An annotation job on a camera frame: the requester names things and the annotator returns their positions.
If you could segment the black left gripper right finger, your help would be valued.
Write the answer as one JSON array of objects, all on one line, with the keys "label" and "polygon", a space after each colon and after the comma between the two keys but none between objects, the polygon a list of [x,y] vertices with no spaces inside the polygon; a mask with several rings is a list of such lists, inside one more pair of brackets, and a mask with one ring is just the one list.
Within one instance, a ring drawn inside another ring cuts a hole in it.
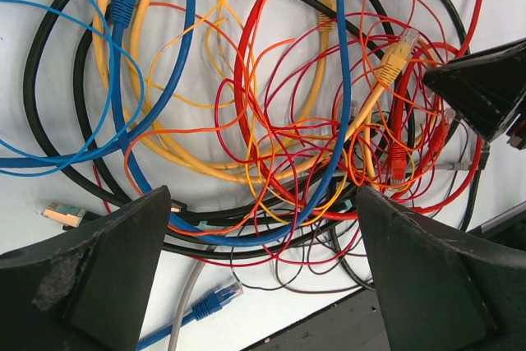
[{"label": "black left gripper right finger", "polygon": [[525,348],[523,214],[466,233],[369,187],[356,203],[391,349]]}]

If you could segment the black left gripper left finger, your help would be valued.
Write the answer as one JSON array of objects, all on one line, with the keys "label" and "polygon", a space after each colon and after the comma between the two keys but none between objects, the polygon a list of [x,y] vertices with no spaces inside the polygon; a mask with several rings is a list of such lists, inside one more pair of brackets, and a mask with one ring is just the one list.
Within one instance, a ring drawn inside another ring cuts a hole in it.
[{"label": "black left gripper left finger", "polygon": [[2,254],[1,348],[135,349],[171,204],[162,186],[77,229]]}]

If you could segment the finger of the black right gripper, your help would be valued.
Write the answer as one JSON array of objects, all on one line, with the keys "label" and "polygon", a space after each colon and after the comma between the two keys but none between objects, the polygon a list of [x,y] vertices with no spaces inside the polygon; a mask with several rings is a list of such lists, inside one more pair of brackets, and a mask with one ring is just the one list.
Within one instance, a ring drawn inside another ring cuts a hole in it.
[{"label": "finger of the black right gripper", "polygon": [[427,71],[423,83],[484,140],[525,139],[525,40],[457,58]]}]

